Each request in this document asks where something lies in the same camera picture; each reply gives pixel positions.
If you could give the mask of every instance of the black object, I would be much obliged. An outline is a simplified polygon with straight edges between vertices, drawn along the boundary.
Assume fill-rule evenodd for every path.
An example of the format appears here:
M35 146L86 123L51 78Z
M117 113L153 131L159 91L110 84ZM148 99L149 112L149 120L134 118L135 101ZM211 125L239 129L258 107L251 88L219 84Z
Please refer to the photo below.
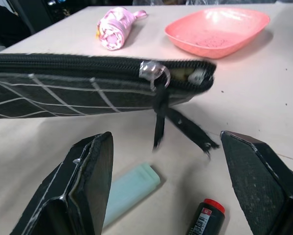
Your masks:
M132 5L132 0L9 0L9 2L32 33L39 32L88 6Z
M218 235L224 220L224 207L212 199L205 199L196 210L187 235Z
M234 192L254 235L293 235L293 172L264 142L223 131Z
M0 118L79 116L154 108L158 114L154 147L163 136L167 116L204 152L217 148L200 127L168 107L208 91L216 66L207 61L156 62L155 66L164 67L171 75L169 86L164 88L168 75L160 74L151 81L141 77L142 62L121 57L0 54ZM200 70L200 83L191 83L187 71L196 70ZM156 93L152 83L158 87Z
M112 168L111 133L76 143L43 180L11 235L100 235Z
M169 107L169 92L163 84L157 86L153 103L153 109L157 113L154 149L157 148L163 138L166 117L191 141L197 144L204 153L209 154L211 149L219 148L219 145L211 140L198 125L186 118L179 111Z
M0 6L0 43L9 47L31 35L20 17Z

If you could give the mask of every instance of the plastic bag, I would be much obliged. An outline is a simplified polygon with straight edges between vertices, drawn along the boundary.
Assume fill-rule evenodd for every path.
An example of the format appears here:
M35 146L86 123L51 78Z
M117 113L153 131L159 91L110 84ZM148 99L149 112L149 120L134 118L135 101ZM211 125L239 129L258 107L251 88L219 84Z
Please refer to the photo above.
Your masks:
M181 5L185 4L185 0L133 0L133 6L139 5Z
M277 0L186 0L186 5L220 5L220 4L248 4L248 3L274 3Z

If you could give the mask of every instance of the bottle label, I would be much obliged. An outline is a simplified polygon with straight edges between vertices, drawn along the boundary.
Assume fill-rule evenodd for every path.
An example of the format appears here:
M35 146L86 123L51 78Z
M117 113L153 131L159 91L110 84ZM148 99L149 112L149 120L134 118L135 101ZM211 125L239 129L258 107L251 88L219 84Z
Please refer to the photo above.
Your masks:
M202 235L205 230L206 224L208 223L211 213L211 210L203 208L199 218L195 223L194 228L192 229L189 235Z

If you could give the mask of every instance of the light blue lighter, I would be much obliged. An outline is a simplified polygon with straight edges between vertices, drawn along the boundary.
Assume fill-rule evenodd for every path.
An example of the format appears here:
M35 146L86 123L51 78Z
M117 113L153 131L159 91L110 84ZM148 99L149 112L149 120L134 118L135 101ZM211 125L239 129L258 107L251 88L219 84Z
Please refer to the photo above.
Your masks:
M103 227L106 227L160 184L156 172L143 163L112 182Z

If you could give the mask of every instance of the red cap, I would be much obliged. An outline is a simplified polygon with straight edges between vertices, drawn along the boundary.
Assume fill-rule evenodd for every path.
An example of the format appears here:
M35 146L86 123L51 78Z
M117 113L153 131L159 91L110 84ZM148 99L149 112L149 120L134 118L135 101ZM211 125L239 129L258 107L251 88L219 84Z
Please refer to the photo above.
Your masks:
M209 205L217 208L218 210L221 211L222 214L225 214L225 208L220 203L218 203L218 202L216 202L216 201L214 201L212 199L208 199L208 198L206 198L204 200L204 203L209 204Z

